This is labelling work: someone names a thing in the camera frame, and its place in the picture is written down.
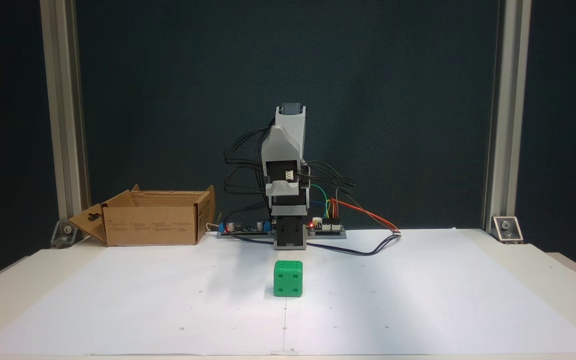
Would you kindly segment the grey wide fixed gripper finger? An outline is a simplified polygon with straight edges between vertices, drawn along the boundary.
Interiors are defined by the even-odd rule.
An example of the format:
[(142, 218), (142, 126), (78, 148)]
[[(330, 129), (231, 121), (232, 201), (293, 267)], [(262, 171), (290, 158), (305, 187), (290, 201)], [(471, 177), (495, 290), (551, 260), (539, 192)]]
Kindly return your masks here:
[(283, 125), (274, 125), (262, 143), (262, 162), (300, 161), (302, 155), (297, 141)]

